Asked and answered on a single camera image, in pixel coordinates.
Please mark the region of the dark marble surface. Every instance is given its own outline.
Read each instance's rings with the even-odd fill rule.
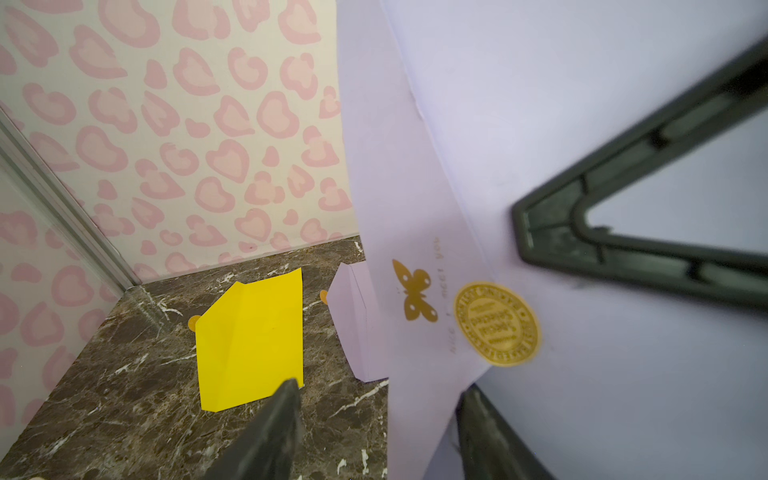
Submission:
[[[2,460],[0,478],[200,478],[265,400],[200,410],[187,320],[235,281],[299,267],[306,431],[291,480],[385,478],[388,383],[355,379],[319,301],[339,262],[361,260],[355,237],[129,290]]]

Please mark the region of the gold circular seal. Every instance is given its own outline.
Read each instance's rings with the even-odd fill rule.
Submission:
[[[453,304],[467,340],[493,365],[515,366],[536,354],[541,333],[531,307],[494,283],[465,285]]]

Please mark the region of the pink leopard print wallpaper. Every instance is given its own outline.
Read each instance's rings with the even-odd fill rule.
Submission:
[[[357,232],[334,0],[8,0],[0,108],[143,281]]]
[[[0,458],[118,301],[0,170]]]

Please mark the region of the pink heart pattern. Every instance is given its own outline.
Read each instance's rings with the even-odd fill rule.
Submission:
[[[310,218],[302,225],[300,235],[307,243],[320,243],[328,238],[328,231],[320,226],[320,220]]]
[[[0,75],[15,111],[0,108],[26,129],[32,147],[143,281],[354,231],[339,150],[339,95],[321,55],[332,48],[316,45],[333,41],[333,23],[316,15],[312,0],[277,7],[269,0],[229,2],[173,0],[165,19],[146,0],[2,6],[8,41],[0,46]],[[257,31],[256,43],[242,42]],[[84,267],[64,237],[47,224],[12,218],[13,210],[2,211],[0,243]],[[349,230],[337,227],[345,223]],[[44,241],[37,240],[39,227]],[[30,258],[5,262],[10,285],[52,295],[67,263],[50,271]],[[75,294],[88,292],[76,276],[59,289],[66,283],[74,290],[65,299],[81,301]],[[100,287],[92,305],[39,299],[61,315],[65,329],[83,312],[108,310],[97,302],[115,301],[103,283],[86,283]],[[19,306],[16,328],[30,308]],[[65,318],[67,308],[77,308],[74,319]],[[85,340],[92,331],[74,337]]]
[[[336,181],[332,178],[323,178],[320,182],[320,192],[324,194],[317,202],[320,209],[330,212],[347,210],[352,208],[352,202],[349,201],[346,192],[336,186]]]
[[[192,138],[205,138],[210,133],[210,127],[203,122],[196,122],[191,118],[184,121],[184,125],[187,127],[187,133]]]
[[[252,205],[279,204],[285,197],[283,188],[272,185],[272,176],[267,172],[257,173],[245,192],[245,201]]]
[[[317,127],[304,129],[304,144],[308,147],[302,154],[301,160],[310,167],[330,167],[339,163],[339,156],[333,146],[320,134]]]
[[[225,140],[219,149],[205,154],[205,161],[218,174],[242,184],[248,175],[250,158],[243,145],[234,140]]]
[[[76,358],[63,345],[53,352],[43,367],[43,385],[48,391],[56,388],[58,381],[61,380],[61,377],[64,376]]]
[[[29,143],[38,152],[40,158],[54,172],[68,172],[77,170],[80,165],[74,160],[64,147],[53,138],[38,131],[33,131],[29,135]]]
[[[131,235],[136,230],[129,219],[116,216],[112,208],[106,204],[94,206],[94,216],[91,218],[106,237]]]
[[[76,265],[69,265],[54,276],[51,295],[58,305],[80,306],[91,301],[94,289],[88,285],[85,270]]]
[[[309,100],[317,93],[317,75],[314,72],[315,59],[308,53],[299,58],[288,57],[280,66],[280,81],[288,90],[293,90],[302,100]]]
[[[145,180],[139,189],[149,198],[167,200],[184,196],[184,190],[179,187],[179,184],[169,174],[159,171],[157,165],[146,158],[136,162],[136,172]]]
[[[243,253],[251,253],[251,252],[255,252],[259,248],[259,246],[251,242],[238,242],[237,248],[239,248],[240,251]]]
[[[75,27],[69,57],[89,77],[108,80],[128,76],[107,41],[85,25]]]
[[[264,158],[261,159],[261,164],[264,167],[276,167],[280,165],[280,153],[278,153],[275,147],[270,145],[266,148],[266,152],[264,152]]]
[[[171,22],[179,35],[193,40],[219,39],[230,35],[230,19],[211,0],[176,0]]]
[[[0,45],[0,75],[13,75],[16,69],[16,60],[13,59],[13,55]]]
[[[289,138],[299,131],[299,118],[288,108],[282,91],[266,94],[256,112],[259,126],[275,138]]]
[[[37,283],[43,280],[43,273],[36,266],[23,262],[13,267],[11,280],[15,282]]]
[[[232,0],[232,7],[240,26],[249,33],[270,17],[270,0]]]
[[[0,238],[20,247],[37,247],[38,226],[30,214],[17,210],[12,214],[0,213]]]
[[[267,212],[252,208],[246,212],[245,217],[235,220],[235,228],[243,235],[263,242],[270,236],[272,222]]]
[[[170,135],[170,131],[178,127],[181,122],[179,113],[175,108],[149,91],[144,92],[141,115],[158,137],[167,137]]]
[[[320,101],[320,113],[318,118],[333,118],[341,112],[341,102],[336,100],[336,89],[325,87],[323,99]]]
[[[24,86],[22,97],[38,117],[53,125],[66,125],[77,114],[72,100],[66,95],[57,91],[46,94],[43,87],[35,83]]]
[[[221,131],[230,137],[256,133],[250,125],[250,118],[245,107],[229,95],[224,95],[221,98],[221,106],[214,113],[214,120]]]
[[[278,252],[284,252],[291,248],[290,240],[288,240],[288,237],[283,232],[275,232],[272,240],[270,240],[270,245]]]
[[[113,144],[99,127],[83,127],[74,142],[74,150],[83,161],[105,172],[119,172],[128,166],[125,150]]]
[[[205,220],[199,215],[190,215],[187,217],[187,226],[194,232],[190,235],[190,242],[200,247],[215,247],[224,245],[227,239],[221,234],[219,229],[213,225],[207,225]]]
[[[138,0],[99,0],[101,24],[117,40],[136,48],[147,48],[160,40],[160,24]]]
[[[286,212],[286,217],[283,218],[283,223],[286,225],[296,225],[299,223],[299,212],[293,208]]]
[[[45,232],[45,244],[53,249],[62,248],[64,246],[64,242],[61,241],[52,228],[49,228],[48,231]]]
[[[160,222],[165,220],[163,211],[146,200],[134,197],[131,202],[131,213],[142,227],[155,228]]]
[[[134,265],[133,270],[134,273],[136,273],[136,276],[139,277],[139,280],[144,283],[151,282],[152,280],[156,280],[159,277],[157,272],[154,271],[154,268],[144,263],[137,263]]]
[[[104,200],[116,200],[118,191],[114,189],[114,185],[109,180],[99,180],[96,196]]]
[[[160,158],[168,170],[176,175],[191,175],[197,171],[200,160],[192,150],[179,150],[174,144],[162,144],[160,146]]]
[[[264,60],[258,57],[249,57],[245,50],[240,47],[230,50],[227,56],[227,65],[230,68],[232,78],[246,90],[256,90],[266,82],[268,69]]]
[[[157,247],[149,240],[141,241],[141,250],[144,255],[154,255],[157,253]]]
[[[206,177],[197,184],[194,199],[198,205],[209,212],[223,214],[235,208],[235,197],[221,186],[216,177]]]
[[[233,257],[228,252],[224,252],[221,255],[219,255],[218,262],[219,262],[219,265],[224,265],[224,264],[228,264],[228,263],[239,262],[242,259],[243,258],[241,256],[239,256],[239,255],[236,255],[236,256]]]
[[[165,259],[165,268],[171,273],[186,273],[195,270],[197,266],[187,261],[183,253],[173,252]]]
[[[22,414],[22,425],[27,425],[32,421],[32,419],[35,417],[35,413],[37,413],[40,407],[43,406],[43,403],[45,403],[43,399],[30,400],[27,406],[24,407],[24,413]]]
[[[212,95],[220,90],[208,63],[191,48],[182,48],[179,52],[179,62],[174,65],[174,77],[192,95]]]
[[[124,134],[136,131],[136,114],[128,105],[125,94],[120,88],[107,91],[96,90],[88,97],[88,109],[94,118],[105,124],[114,125]]]
[[[320,41],[317,14],[309,0],[288,0],[288,6],[277,16],[277,24],[286,40],[297,45]]]
[[[93,338],[98,327],[107,319],[107,314],[102,309],[89,310],[83,313],[78,320],[78,332],[85,342]]]
[[[144,84],[149,88],[162,89],[168,85],[163,65],[157,60],[147,60],[147,73],[144,75]]]
[[[51,345],[64,338],[64,324],[47,303],[40,302],[24,317],[19,332],[29,346]]]
[[[58,55],[53,36],[21,10],[5,7],[5,33],[19,53],[35,67],[46,66],[49,58]]]
[[[38,12],[54,15],[79,12],[83,9],[83,0],[22,0],[22,3]]]
[[[184,241],[184,238],[181,236],[180,233],[163,230],[160,232],[160,240],[163,240],[163,243],[165,243],[166,245],[175,247],[176,245],[181,245],[181,242]]]
[[[288,173],[288,190],[296,197],[301,198],[315,187],[315,179],[306,170],[293,165]]]
[[[101,287],[98,289],[98,295],[101,297],[101,299],[105,302],[117,302],[118,298],[112,293],[112,290],[105,284],[101,284]]]
[[[18,325],[18,305],[13,299],[0,292],[0,335],[5,335]]]

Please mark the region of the yellow paper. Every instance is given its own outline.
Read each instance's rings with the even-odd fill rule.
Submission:
[[[301,269],[235,282],[195,325],[200,406],[219,412],[304,386]]]

